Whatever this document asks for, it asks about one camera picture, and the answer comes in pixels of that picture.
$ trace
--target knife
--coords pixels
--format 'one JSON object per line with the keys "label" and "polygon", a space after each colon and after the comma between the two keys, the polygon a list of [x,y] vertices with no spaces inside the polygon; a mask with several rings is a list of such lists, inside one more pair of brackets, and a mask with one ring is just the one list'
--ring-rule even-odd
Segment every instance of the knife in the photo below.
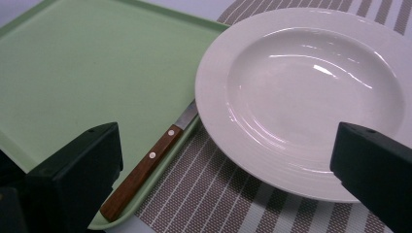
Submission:
{"label": "knife", "polygon": [[121,212],[145,180],[151,175],[164,155],[176,144],[196,116],[196,103],[193,100],[102,205],[100,213],[103,217],[111,222],[119,218]]}

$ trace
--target wooden knife handle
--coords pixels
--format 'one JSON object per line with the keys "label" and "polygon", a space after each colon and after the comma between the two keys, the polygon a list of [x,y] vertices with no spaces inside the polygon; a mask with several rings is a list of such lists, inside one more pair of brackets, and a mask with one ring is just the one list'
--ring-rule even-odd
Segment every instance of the wooden knife handle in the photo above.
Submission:
{"label": "wooden knife handle", "polygon": [[183,130],[172,124],[145,157],[137,164],[120,186],[100,208],[100,213],[109,221],[118,219],[121,212],[134,197],[140,186],[159,164],[163,156],[181,137]]}

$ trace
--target tray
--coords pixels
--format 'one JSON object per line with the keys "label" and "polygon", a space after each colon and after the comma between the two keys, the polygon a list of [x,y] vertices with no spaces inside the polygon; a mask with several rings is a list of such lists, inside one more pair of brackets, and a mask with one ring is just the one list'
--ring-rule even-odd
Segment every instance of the tray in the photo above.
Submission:
{"label": "tray", "polygon": [[[43,1],[0,29],[0,150],[28,172],[86,129],[117,121],[116,188],[194,98],[197,65],[226,28],[140,1]],[[98,213],[89,229],[131,216],[197,122],[119,220]]]}

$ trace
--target white plate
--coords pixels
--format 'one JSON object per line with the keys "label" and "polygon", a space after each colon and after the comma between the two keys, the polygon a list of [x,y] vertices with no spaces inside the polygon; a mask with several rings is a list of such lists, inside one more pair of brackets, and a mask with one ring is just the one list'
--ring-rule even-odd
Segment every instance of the white plate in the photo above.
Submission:
{"label": "white plate", "polygon": [[305,197],[358,202],[329,170],[337,125],[411,147],[411,61],[409,41],[363,17],[268,12],[207,49],[196,103],[212,139],[250,174]]}

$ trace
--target gray striped placemat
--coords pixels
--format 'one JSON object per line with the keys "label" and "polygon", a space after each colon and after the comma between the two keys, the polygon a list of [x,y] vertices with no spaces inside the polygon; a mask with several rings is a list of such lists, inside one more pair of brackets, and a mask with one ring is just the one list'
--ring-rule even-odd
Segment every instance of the gray striped placemat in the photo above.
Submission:
{"label": "gray striped placemat", "polygon": [[[236,0],[219,21],[233,24],[290,7],[368,17],[412,39],[411,0]],[[156,232],[392,232],[362,204],[311,200],[250,176],[218,149],[203,125],[136,216]]]}

